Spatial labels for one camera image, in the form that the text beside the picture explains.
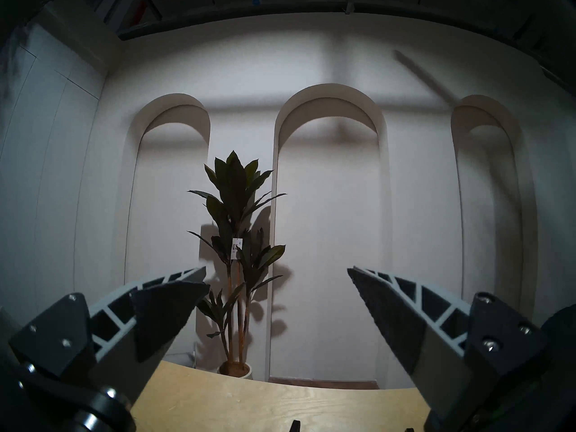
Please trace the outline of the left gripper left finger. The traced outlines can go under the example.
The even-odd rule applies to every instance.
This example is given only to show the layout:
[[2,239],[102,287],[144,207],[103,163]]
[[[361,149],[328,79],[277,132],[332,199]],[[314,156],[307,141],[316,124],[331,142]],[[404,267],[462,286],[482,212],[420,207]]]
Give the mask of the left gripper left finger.
[[19,363],[78,387],[111,387],[137,400],[198,302],[205,267],[133,282],[88,307],[69,293],[18,330],[9,346]]

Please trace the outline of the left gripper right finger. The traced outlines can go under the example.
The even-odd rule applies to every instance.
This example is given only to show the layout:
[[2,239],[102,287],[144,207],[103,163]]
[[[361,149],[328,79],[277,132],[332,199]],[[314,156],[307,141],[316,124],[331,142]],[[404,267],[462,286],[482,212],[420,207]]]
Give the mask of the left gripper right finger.
[[347,273],[433,411],[474,411],[545,372],[545,334],[495,294],[477,292],[469,304],[438,286]]

